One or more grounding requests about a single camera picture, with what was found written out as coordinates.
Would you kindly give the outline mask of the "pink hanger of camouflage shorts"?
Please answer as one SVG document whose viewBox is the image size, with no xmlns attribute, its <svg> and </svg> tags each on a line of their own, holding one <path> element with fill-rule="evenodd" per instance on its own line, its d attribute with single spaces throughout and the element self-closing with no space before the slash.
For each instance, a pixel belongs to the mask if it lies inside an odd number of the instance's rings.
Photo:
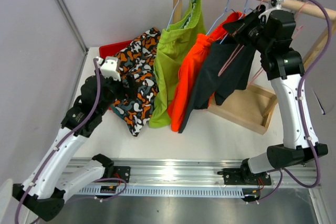
<svg viewBox="0 0 336 224">
<path fill-rule="evenodd" d="M 259 2 L 259 5 L 257 6 L 257 9 L 260 8 L 260 6 L 262 5 L 262 3 L 264 2 L 264 0 L 261 0 Z M 237 45 L 237 47 L 234 49 L 234 51 L 232 52 L 231 56 L 228 58 L 228 60 L 224 63 L 224 65 L 222 66 L 222 68 L 220 69 L 220 71 L 218 72 L 218 77 L 220 77 L 223 72 L 228 68 L 228 66 L 234 61 L 234 59 L 236 58 L 236 56 L 242 51 L 242 49 L 244 48 L 244 45 Z"/>
</svg>

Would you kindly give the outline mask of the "orange grey camouflage shorts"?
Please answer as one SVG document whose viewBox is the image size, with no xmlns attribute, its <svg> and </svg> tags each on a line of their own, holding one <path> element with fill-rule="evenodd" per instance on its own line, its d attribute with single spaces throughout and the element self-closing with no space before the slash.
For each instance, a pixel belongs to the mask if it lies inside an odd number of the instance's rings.
<svg viewBox="0 0 336 224">
<path fill-rule="evenodd" d="M 138 92 L 135 99 L 115 100 L 113 105 L 124 111 L 124 118 L 132 136 L 137 137 L 152 117 L 154 99 L 159 91 L 154 74 L 154 60 L 161 32 L 152 27 L 133 39 L 115 55 L 120 60 L 119 73 L 128 86 L 127 76 L 133 76 Z"/>
</svg>

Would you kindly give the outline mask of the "black shorts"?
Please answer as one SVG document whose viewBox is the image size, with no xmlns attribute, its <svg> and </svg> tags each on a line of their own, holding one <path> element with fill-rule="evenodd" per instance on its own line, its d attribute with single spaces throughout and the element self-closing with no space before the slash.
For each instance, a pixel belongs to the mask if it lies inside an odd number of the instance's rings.
<svg viewBox="0 0 336 224">
<path fill-rule="evenodd" d="M 216 104 L 221 105 L 235 90 L 246 89 L 256 52 L 252 45 L 243 47 L 224 72 L 218 75 L 237 46 L 232 38 L 225 39 L 223 43 L 217 40 L 211 44 L 209 54 L 193 85 L 179 133 L 186 128 L 194 109 L 208 108 L 211 95 L 214 95 Z"/>
</svg>

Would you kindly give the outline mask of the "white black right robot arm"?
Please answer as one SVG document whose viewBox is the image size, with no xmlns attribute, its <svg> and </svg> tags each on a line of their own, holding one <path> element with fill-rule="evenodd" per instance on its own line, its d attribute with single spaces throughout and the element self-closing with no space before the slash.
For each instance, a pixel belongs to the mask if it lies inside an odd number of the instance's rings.
<svg viewBox="0 0 336 224">
<path fill-rule="evenodd" d="M 296 28 L 294 15 L 286 10 L 254 10 L 246 17 L 223 25 L 239 44 L 260 52 L 261 66 L 275 91 L 283 126 L 283 143 L 248 158 L 241 164 L 240 179 L 251 184 L 259 174 L 304 164 L 328 153 L 320 144 L 310 120 L 304 69 L 300 53 L 290 47 Z"/>
</svg>

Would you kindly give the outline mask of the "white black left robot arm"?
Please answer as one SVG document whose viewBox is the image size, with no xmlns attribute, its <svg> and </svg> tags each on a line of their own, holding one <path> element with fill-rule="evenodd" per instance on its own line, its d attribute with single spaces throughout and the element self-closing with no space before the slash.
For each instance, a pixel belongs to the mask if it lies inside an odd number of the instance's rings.
<svg viewBox="0 0 336 224">
<path fill-rule="evenodd" d="M 110 158 L 97 154 L 87 165 L 71 175 L 63 176 L 79 147 L 89 139 L 102 122 L 109 106 L 120 98 L 133 96 L 135 82 L 124 83 L 102 75 L 88 77 L 80 88 L 80 95 L 67 111 L 51 148 L 22 184 L 13 185 L 13 197 L 27 207 L 38 219 L 51 221 L 65 203 L 79 190 L 93 182 L 128 183 L 130 168 L 115 166 Z"/>
</svg>

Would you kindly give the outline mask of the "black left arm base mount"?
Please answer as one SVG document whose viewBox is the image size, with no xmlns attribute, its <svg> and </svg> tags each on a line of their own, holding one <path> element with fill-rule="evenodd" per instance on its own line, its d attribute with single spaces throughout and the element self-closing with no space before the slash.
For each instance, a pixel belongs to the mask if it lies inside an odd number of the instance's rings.
<svg viewBox="0 0 336 224">
<path fill-rule="evenodd" d="M 130 180 L 131 167 L 130 166 L 114 166 L 111 171 L 108 171 L 105 178 L 121 178 L 127 183 Z"/>
</svg>

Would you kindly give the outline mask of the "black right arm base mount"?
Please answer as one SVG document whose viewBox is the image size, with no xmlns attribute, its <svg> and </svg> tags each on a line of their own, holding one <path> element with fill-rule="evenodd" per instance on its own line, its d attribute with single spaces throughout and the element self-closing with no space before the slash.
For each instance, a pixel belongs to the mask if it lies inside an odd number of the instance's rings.
<svg viewBox="0 0 336 224">
<path fill-rule="evenodd" d="M 223 168 L 217 175 L 221 175 L 225 185 L 266 185 L 272 184 L 270 175 L 266 172 L 253 174 L 241 168 Z"/>
</svg>

